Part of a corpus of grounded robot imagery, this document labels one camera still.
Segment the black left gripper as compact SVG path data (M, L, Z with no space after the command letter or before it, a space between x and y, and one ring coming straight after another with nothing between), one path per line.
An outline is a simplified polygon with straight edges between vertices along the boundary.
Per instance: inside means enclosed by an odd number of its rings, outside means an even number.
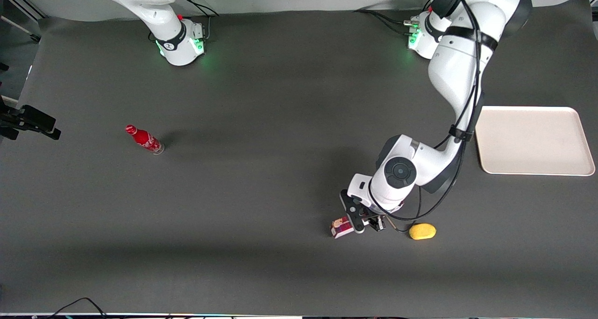
M364 206L357 198L349 196L347 189L340 192L340 198L345 213L357 234L362 234L366 225L372 227L376 232L386 229L384 217Z

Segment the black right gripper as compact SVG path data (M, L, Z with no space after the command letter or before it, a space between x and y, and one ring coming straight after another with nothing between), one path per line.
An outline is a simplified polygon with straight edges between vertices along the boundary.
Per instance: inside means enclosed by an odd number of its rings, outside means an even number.
M17 102L11 98L0 98L0 135L9 140L16 140L23 128L41 133L52 140L59 140L61 131L55 127L56 119L32 106L17 108Z

